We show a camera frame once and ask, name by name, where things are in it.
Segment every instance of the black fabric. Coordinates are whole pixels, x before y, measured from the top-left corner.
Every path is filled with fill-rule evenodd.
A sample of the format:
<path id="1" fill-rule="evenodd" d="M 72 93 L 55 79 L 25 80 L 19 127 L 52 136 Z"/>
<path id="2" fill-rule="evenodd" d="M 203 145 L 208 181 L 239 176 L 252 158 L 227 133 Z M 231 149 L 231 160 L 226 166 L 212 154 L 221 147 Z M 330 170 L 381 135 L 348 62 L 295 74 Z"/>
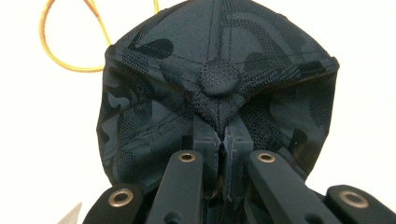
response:
<path id="1" fill-rule="evenodd" d="M 240 115 L 256 150 L 277 152 L 306 179 L 329 133 L 338 68 L 312 37 L 252 1 L 165 9 L 106 51 L 97 126 L 105 172 L 112 184 L 156 189 L 196 113 L 220 138 Z M 205 216 L 232 219 L 238 204 L 216 203 Z"/>

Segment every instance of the yellow string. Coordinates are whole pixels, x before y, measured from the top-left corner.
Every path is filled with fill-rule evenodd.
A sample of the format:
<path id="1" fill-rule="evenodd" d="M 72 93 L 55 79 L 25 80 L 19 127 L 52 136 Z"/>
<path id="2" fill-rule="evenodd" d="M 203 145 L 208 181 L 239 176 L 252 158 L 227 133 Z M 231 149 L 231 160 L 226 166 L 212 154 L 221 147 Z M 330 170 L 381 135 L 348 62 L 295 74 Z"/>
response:
<path id="1" fill-rule="evenodd" d="M 84 3 L 88 6 L 88 8 L 91 10 L 91 12 L 93 13 L 93 15 L 96 17 L 96 19 L 99 22 L 100 28 L 102 29 L 102 33 L 105 36 L 106 42 L 108 45 L 111 45 L 110 39 L 108 38 L 107 32 L 106 32 L 106 28 L 103 25 L 102 19 L 100 18 L 99 12 L 96 9 L 96 5 L 93 2 L 93 0 L 83 0 Z M 49 0 L 46 5 L 44 5 L 43 11 L 41 13 L 41 17 L 40 17 L 40 23 L 38 24 L 38 32 L 40 35 L 40 42 L 41 45 L 44 49 L 44 51 L 46 51 L 46 53 L 49 55 L 49 57 L 55 61 L 57 64 L 59 64 L 61 67 L 68 69 L 70 71 L 74 71 L 74 72 L 81 72 L 81 73 L 94 73 L 94 72 L 100 72 L 103 71 L 103 66 L 97 66 L 97 67 L 76 67 L 67 63 L 62 62 L 61 60 L 59 60 L 57 57 L 55 57 L 55 55 L 53 55 L 53 53 L 50 51 L 50 48 L 47 44 L 47 39 L 46 39 L 46 35 L 45 35 L 45 29 L 46 29 L 46 20 L 47 20 L 47 16 L 50 12 L 50 8 L 52 7 L 53 3 L 55 2 L 55 0 Z M 158 5 L 158 0 L 154 0 L 154 14 L 157 14 L 159 11 L 159 5 Z"/>

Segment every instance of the brass grommet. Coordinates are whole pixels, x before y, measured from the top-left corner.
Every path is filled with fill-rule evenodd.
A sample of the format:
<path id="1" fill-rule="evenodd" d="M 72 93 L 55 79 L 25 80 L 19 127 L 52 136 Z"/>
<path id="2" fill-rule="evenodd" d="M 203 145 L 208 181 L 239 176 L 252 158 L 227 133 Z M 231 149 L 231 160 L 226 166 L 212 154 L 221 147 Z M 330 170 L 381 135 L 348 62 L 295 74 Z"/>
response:
<path id="1" fill-rule="evenodd" d="M 350 190 L 341 191 L 339 196 L 344 203 L 347 203 L 350 206 L 356 208 L 366 208 L 369 206 L 369 202 L 367 201 L 367 199 L 363 198 L 361 195 L 353 191 Z"/>
<path id="2" fill-rule="evenodd" d="M 195 155 L 186 152 L 178 155 L 178 159 L 183 162 L 191 162 L 191 161 L 195 161 Z"/>
<path id="3" fill-rule="evenodd" d="M 121 200 L 117 199 L 118 196 L 124 195 Z M 124 205 L 131 202 L 134 198 L 134 194 L 129 189 L 119 189 L 114 191 L 110 197 L 108 197 L 108 203 L 113 207 L 123 207 Z"/>
<path id="4" fill-rule="evenodd" d="M 273 155 L 265 152 L 257 155 L 257 159 L 259 159 L 259 161 L 267 162 L 267 163 L 271 163 L 275 161 L 275 157 Z"/>

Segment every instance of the white background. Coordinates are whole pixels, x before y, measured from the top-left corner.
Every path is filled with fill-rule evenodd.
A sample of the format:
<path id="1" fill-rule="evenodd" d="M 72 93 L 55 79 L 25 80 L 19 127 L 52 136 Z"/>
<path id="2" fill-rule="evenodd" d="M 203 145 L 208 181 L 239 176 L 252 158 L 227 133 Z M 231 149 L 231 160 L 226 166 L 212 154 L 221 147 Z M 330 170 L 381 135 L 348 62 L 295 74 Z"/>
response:
<path id="1" fill-rule="evenodd" d="M 160 0 L 160 8 L 180 0 Z M 261 0 L 341 64 L 332 127 L 307 185 L 348 184 L 396 211 L 396 9 L 390 0 Z M 96 139 L 101 73 L 64 70 L 45 54 L 45 0 L 0 3 L 0 223 L 57 223 L 82 202 L 81 223 L 110 187 Z M 152 1 L 97 0 L 112 43 L 152 15 Z M 57 0 L 46 31 L 65 62 L 104 64 L 106 42 L 82 0 Z"/>

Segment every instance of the black plastic part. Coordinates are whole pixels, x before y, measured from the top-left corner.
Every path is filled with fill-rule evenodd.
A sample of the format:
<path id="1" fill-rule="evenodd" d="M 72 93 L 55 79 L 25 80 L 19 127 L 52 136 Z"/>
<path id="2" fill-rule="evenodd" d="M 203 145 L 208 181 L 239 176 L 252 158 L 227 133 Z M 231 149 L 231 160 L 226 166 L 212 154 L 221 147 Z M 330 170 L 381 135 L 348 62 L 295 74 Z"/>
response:
<path id="1" fill-rule="evenodd" d="M 223 169 L 224 198 L 241 198 L 246 194 L 247 175 L 244 163 L 254 143 L 239 116 L 233 117 L 225 129 Z"/>
<path id="2" fill-rule="evenodd" d="M 396 223 L 396 215 L 384 204 L 347 185 L 329 188 L 325 203 L 343 223 Z"/>
<path id="3" fill-rule="evenodd" d="M 123 193 L 127 190 L 133 194 L 129 195 L 130 197 L 132 196 L 131 201 L 118 207 L 110 205 L 110 198 L 113 198 L 116 203 L 121 204 L 127 198 L 127 195 Z M 117 192 L 119 192 L 118 196 L 114 196 L 113 193 Z M 137 216 L 142 202 L 143 192 L 138 186 L 131 184 L 115 185 L 100 196 L 88 212 L 83 224 L 132 224 L 134 221 L 139 220 Z"/>
<path id="4" fill-rule="evenodd" d="M 277 154 L 254 151 L 249 155 L 247 169 L 250 180 L 275 224 L 340 223 Z"/>
<path id="5" fill-rule="evenodd" d="M 204 196 L 212 197 L 216 190 L 219 172 L 219 145 L 216 132 L 199 115 L 194 114 L 193 150 L 199 151 L 204 159 Z"/>
<path id="6" fill-rule="evenodd" d="M 201 153 L 192 150 L 174 153 L 146 223 L 201 223 L 203 172 L 204 159 Z"/>

